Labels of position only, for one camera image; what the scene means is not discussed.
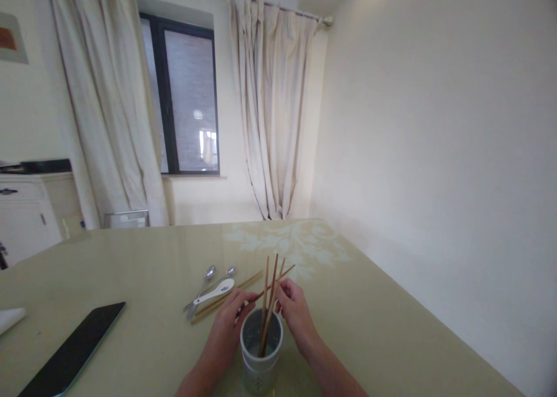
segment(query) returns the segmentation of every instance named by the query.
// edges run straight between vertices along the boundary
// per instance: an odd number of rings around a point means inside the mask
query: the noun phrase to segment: white wall
[[[67,157],[41,57],[32,0],[0,0],[17,17],[29,64],[0,60],[0,160]]]
[[[528,396],[557,378],[557,0],[346,0],[312,215]]]
[[[268,0],[295,6],[296,0]],[[215,63],[219,120],[220,174],[222,178],[170,177],[165,180],[171,222],[177,225],[261,220],[261,213],[249,181],[246,165],[240,104],[232,75],[232,49],[225,0],[139,0],[140,9],[174,20],[209,27],[212,16],[215,30]],[[296,216],[307,217],[313,182],[313,163],[327,34],[320,31],[310,55],[308,103],[304,134],[308,142],[302,161],[306,171],[296,191]]]

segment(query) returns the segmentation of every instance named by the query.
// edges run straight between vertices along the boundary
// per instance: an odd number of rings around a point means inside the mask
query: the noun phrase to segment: drawer handle
[[[10,194],[15,194],[16,192],[17,190],[12,190],[9,188],[4,188],[3,190],[0,190],[1,195],[10,195]]]

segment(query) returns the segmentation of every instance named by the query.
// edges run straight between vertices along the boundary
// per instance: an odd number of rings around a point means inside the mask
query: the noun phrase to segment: window
[[[219,175],[212,30],[140,14],[163,174]]]

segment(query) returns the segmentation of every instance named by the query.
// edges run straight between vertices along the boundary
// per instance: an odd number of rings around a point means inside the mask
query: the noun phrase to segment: cabinet door
[[[48,248],[49,231],[39,202],[0,202],[0,241],[8,266]]]

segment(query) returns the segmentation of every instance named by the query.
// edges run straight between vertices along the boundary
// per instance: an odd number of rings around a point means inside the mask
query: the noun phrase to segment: spoon
[[[213,290],[213,292],[202,295],[200,298],[195,299],[193,301],[193,305],[198,305],[204,301],[207,301],[208,299],[211,299],[213,297],[218,297],[219,295],[222,295],[228,290],[230,290],[232,287],[234,287],[234,280],[232,278],[225,279],[223,282],[219,284],[217,288]]]
[[[203,286],[199,290],[199,294],[197,294],[197,298],[200,297],[207,283],[215,276],[215,272],[216,272],[215,265],[211,265],[209,269],[207,269],[207,272],[205,273],[205,277],[203,278]],[[197,305],[191,306],[190,311],[188,311],[186,316],[187,320],[190,320],[193,317],[193,315],[196,313],[196,307]]]
[[[234,276],[234,274],[236,273],[236,267],[235,266],[231,266],[226,272],[225,272],[225,276],[223,276],[221,279],[219,279],[214,285],[218,284],[221,281],[224,281],[227,278],[232,278]],[[209,288],[206,288],[201,295],[205,294],[207,291],[211,290],[213,288],[213,286],[210,286]],[[187,306],[184,307],[184,310],[182,311],[186,311],[187,309],[189,309],[191,306],[193,305],[193,301],[191,303],[189,303]]]

